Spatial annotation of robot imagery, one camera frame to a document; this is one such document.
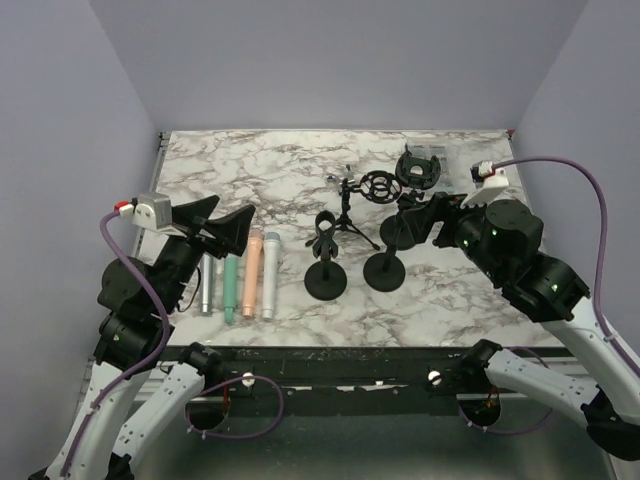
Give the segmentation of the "black stand of white microphone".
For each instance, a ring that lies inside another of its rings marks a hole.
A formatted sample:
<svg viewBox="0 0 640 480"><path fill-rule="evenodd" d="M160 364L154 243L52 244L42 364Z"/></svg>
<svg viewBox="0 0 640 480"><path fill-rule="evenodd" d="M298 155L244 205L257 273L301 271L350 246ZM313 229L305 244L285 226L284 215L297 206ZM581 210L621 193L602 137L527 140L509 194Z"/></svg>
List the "black stand of white microphone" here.
<svg viewBox="0 0 640 480"><path fill-rule="evenodd" d="M386 250L369 257L363 267L364 279L373 290L392 292L403 284L406 270L397 252L409 250L416 244L405 213L418 204L415 195L402 194L397 213L382 222L379 234Z"/></svg>

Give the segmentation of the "black stand of pink microphone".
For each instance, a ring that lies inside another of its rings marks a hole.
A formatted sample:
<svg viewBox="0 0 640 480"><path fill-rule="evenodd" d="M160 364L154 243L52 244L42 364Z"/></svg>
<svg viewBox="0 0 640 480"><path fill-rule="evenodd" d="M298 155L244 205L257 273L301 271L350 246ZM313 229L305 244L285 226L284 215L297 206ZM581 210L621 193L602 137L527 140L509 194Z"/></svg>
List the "black stand of pink microphone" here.
<svg viewBox="0 0 640 480"><path fill-rule="evenodd" d="M440 160L436 155L426 158L413 155L406 150L399 158L395 176L408 193L402 193L397 203L397 211L381 224L379 234L386 246L395 245L400 251L409 250L413 245L410 228L404 222L401 213L416 206L424 198L424 192L434 187L441 175Z"/></svg>

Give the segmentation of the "grey mesh microphone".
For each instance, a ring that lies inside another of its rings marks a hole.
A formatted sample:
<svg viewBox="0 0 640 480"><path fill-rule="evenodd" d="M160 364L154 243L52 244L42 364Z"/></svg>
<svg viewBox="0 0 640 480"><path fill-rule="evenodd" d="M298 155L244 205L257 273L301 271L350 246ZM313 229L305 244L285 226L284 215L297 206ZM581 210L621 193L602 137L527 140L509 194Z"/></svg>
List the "grey mesh microphone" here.
<svg viewBox="0 0 640 480"><path fill-rule="evenodd" d="M201 283L200 283L200 311L205 316L213 313L214 290L215 290L215 260L208 254L204 254L201 259Z"/></svg>

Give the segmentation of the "white microphone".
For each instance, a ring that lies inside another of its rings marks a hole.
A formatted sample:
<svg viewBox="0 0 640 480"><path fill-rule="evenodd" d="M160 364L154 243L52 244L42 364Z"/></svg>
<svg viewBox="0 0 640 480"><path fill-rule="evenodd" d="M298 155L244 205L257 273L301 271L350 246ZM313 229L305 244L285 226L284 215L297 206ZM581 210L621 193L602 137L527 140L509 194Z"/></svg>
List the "white microphone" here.
<svg viewBox="0 0 640 480"><path fill-rule="evenodd" d="M267 232L263 244L264 271L262 291L262 317L272 320L275 314L276 291L279 258L281 253L281 238L277 232Z"/></svg>

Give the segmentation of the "black tripod shock-mount stand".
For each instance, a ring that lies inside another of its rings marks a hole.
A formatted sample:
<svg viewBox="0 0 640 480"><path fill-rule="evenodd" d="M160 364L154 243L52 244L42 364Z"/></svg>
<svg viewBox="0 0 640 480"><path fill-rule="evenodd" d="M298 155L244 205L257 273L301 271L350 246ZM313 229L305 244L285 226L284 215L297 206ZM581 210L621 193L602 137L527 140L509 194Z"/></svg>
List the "black tripod shock-mount stand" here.
<svg viewBox="0 0 640 480"><path fill-rule="evenodd" d="M337 216L336 230L357 235L375 251L379 251L380 246L358 228L351 218L352 202L356 200L357 206L364 202L370 205L389 205L396 202L402 193L402 186L397 177L388 171L371 170L356 178L351 166L347 165L341 176L330 174L326 181L337 189L340 197L340 214Z"/></svg>

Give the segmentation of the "black round-base mic stand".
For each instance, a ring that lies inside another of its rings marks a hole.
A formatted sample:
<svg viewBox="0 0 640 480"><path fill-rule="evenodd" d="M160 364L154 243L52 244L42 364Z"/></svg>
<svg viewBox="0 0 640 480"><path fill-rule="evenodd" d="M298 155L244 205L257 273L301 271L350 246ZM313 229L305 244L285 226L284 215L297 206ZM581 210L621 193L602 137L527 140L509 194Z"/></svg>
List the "black round-base mic stand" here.
<svg viewBox="0 0 640 480"><path fill-rule="evenodd" d="M315 299L331 301L341 296L347 286L345 270L334 259L338 255L338 245L333 239L335 216L327 210L315 218L316 237L311 241L312 255L316 262L306 271L304 286Z"/></svg>

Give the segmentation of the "pink microphone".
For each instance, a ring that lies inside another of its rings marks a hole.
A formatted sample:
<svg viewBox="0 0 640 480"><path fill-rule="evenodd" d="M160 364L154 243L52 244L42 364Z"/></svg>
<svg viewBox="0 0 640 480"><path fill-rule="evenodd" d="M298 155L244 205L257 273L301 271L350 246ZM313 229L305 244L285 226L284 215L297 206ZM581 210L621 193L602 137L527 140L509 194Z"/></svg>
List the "pink microphone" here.
<svg viewBox="0 0 640 480"><path fill-rule="evenodd" d="M260 230L252 229L247 243L242 316L252 318L255 314L257 283L264 236Z"/></svg>

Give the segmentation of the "teal microphone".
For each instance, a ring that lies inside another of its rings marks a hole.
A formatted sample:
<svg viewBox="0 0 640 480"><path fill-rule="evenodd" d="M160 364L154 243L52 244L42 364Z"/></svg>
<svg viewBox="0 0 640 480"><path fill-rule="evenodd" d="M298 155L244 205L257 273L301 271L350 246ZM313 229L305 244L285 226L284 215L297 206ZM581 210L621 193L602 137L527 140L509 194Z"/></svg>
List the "teal microphone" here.
<svg viewBox="0 0 640 480"><path fill-rule="evenodd" d="M224 321L232 325L237 306L238 262L236 255L229 254L224 259L223 269L223 310Z"/></svg>

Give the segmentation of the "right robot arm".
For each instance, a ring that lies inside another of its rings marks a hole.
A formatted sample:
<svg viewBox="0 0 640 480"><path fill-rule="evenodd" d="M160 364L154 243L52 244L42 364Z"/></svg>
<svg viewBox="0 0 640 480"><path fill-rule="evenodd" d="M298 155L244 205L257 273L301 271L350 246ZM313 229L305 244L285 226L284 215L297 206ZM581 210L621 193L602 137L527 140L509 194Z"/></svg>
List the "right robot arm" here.
<svg viewBox="0 0 640 480"><path fill-rule="evenodd" d="M487 275L509 304L558 339L590 375L580 382L518 359L483 340L480 357L464 362L460 379L480 392L493 384L563 413L609 454L639 458L639 357L595 308L595 293L565 262L542 253L542 221L518 200L469 207L442 193L401 212L414 243L434 224L439 248L456 247Z"/></svg>

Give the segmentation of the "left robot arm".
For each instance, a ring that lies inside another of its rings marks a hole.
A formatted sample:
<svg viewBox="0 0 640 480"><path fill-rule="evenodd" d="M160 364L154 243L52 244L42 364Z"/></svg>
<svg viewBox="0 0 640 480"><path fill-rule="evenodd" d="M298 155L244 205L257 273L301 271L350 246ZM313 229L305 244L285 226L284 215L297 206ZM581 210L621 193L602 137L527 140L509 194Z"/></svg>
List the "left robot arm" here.
<svg viewBox="0 0 640 480"><path fill-rule="evenodd" d="M71 431L54 460L35 479L132 479L138 464L171 418L197 393L214 393L222 380L219 355L194 343L176 369L138 410L132 405L173 332L170 314L204 255L244 253L255 213L245 205L218 219L212 195L174 206L156 193L114 206L100 221L116 258L104 270L98 303L108 311L99 327L90 383ZM123 253L107 224L121 218L166 241L153 264Z"/></svg>

